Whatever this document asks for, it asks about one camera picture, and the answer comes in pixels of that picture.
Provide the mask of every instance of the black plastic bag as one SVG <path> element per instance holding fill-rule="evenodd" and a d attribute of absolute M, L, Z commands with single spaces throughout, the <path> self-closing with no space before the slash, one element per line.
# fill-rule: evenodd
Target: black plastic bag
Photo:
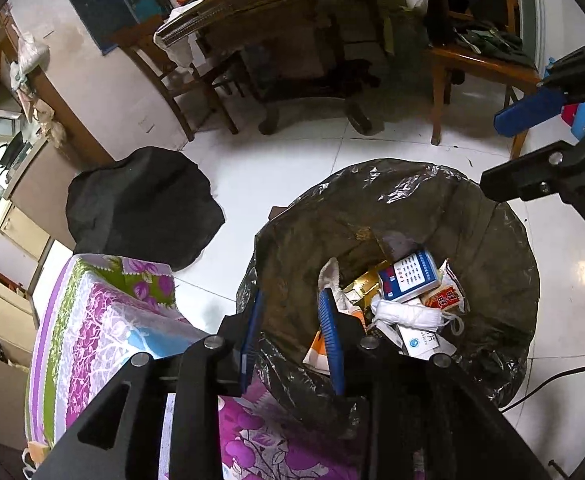
<path fill-rule="evenodd" d="M 182 153 L 147 147 L 76 176 L 68 188 L 75 254 L 189 266 L 224 223 L 210 181 Z"/>
<path fill-rule="evenodd" d="M 337 398 L 329 378 L 301 365 L 319 328 L 317 277 L 335 256 L 346 286 L 384 259 L 426 247 L 448 258 L 470 312 L 456 361 L 498 406 L 515 396 L 535 334 L 539 273 L 525 228 L 508 204 L 484 197 L 457 170 L 391 158 L 350 166 L 309 189 L 255 237 L 237 310 L 265 301 L 256 369 L 299 420 L 331 434 L 357 434 L 361 399 Z"/>

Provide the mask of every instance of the metal screw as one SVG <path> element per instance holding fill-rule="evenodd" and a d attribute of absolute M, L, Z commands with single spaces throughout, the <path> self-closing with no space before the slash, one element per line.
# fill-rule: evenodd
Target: metal screw
<path fill-rule="evenodd" d="M 551 164 L 551 166 L 559 166 L 563 160 L 564 155 L 562 152 L 552 153 L 551 156 L 548 157 L 548 162 Z"/>
<path fill-rule="evenodd" d="M 438 368 L 447 368 L 451 364 L 453 364 L 453 360 L 450 358 L 450 355 L 446 354 L 435 354 L 433 355 L 433 365 Z"/>
<path fill-rule="evenodd" d="M 146 354 L 146 352 L 139 352 L 138 354 L 133 355 L 130 358 L 130 363 L 132 366 L 142 367 L 148 364 L 150 361 L 150 354 Z"/>
<path fill-rule="evenodd" d="M 366 337 L 362 337 L 359 345 L 365 350 L 375 350 L 379 346 L 379 340 L 376 337 L 367 335 Z"/>
<path fill-rule="evenodd" d="M 206 339 L 204 339 L 204 346 L 208 350 L 216 350 L 221 348 L 223 345 L 223 337 L 220 335 L 209 335 Z"/>

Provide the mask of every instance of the white tile floor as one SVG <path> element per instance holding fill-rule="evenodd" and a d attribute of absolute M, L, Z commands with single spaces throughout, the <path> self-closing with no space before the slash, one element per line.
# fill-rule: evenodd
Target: white tile floor
<path fill-rule="evenodd" d="M 492 128 L 503 87 L 472 77 L 455 87 L 438 147 L 429 143 L 428 98 L 404 97 L 374 137 L 359 136 L 340 108 L 323 105 L 285 106 L 281 130 L 264 137 L 256 129 L 262 112 L 247 99 L 228 102 L 239 135 L 218 128 L 215 117 L 196 134 L 183 152 L 210 179 L 226 223 L 199 259 L 176 273 L 178 307 L 192 323 L 215 332 L 223 315 L 234 312 L 253 236 L 270 208 L 288 205 L 333 171 L 387 156 L 443 164 L 478 181 L 484 170 L 508 160 L 509 140 Z M 558 139 L 575 142 L 559 120 L 551 120 L 531 130 L 525 150 Z M 537 333 L 520 399 L 551 375 L 585 364 L 585 223 L 557 196 L 511 206 L 526 225 L 541 279 Z M 585 454 L 585 374 L 551 383 L 507 418 L 543 463 L 553 458 L 572 472 Z"/>

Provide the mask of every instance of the power cord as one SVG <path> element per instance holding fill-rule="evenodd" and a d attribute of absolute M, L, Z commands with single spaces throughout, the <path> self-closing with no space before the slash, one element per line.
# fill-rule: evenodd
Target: power cord
<path fill-rule="evenodd" d="M 539 390 L 541 390 L 548 383 L 552 383 L 555 379 L 559 379 L 561 377 L 566 377 L 569 375 L 579 374 L 582 372 L 585 372 L 585 366 L 582 366 L 581 368 L 573 368 L 572 370 L 566 370 L 565 372 L 562 372 L 560 374 L 553 375 L 553 377 L 551 377 L 550 379 L 546 379 L 543 383 L 541 383 L 539 386 L 537 386 L 529 394 L 527 394 L 526 396 L 519 399 L 515 404 L 512 404 L 511 406 L 508 406 L 507 408 L 501 410 L 501 412 L 506 413 L 508 410 L 512 410 L 515 406 L 519 406 L 522 402 L 524 402 L 526 399 L 530 399 L 534 394 L 536 394 Z"/>

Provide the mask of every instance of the wooden stool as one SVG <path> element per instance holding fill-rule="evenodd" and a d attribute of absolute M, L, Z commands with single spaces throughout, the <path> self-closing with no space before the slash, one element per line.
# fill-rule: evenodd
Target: wooden stool
<path fill-rule="evenodd" d="M 450 104 L 452 70 L 463 70 L 465 73 L 506 85 L 506 99 L 504 108 L 508 107 L 511 99 L 517 101 L 513 88 L 519 88 L 524 95 L 537 91 L 540 77 L 537 70 L 516 63 L 478 56 L 461 46 L 447 45 L 432 47 L 429 50 L 433 72 L 433 136 L 430 143 L 438 146 L 442 140 L 442 113 L 444 104 Z M 528 130 L 518 134 L 513 140 L 510 151 L 511 160 L 517 158 Z"/>

